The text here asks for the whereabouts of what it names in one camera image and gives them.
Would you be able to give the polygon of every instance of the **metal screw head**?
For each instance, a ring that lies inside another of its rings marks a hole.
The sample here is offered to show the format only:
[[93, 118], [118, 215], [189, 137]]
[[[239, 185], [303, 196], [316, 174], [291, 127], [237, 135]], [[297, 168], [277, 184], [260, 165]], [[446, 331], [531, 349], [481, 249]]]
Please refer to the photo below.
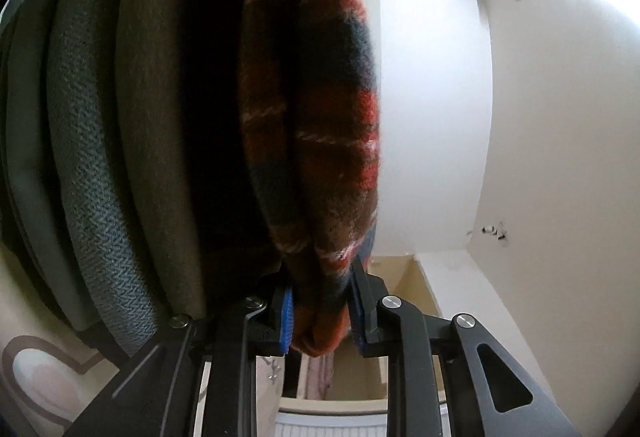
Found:
[[398, 296], [385, 296], [382, 298], [382, 305], [387, 309], [397, 309], [402, 305], [402, 300]]
[[190, 321], [191, 321], [191, 317], [188, 316], [187, 314], [176, 314], [175, 316], [172, 316], [171, 319], [169, 320], [169, 325], [174, 329], [181, 329], [189, 325]]
[[471, 314], [460, 314], [456, 318], [456, 323], [464, 329], [470, 329], [476, 325], [476, 319]]
[[247, 298], [244, 299], [244, 306], [255, 311], [264, 307], [264, 300], [258, 298], [258, 296], [247, 296]]

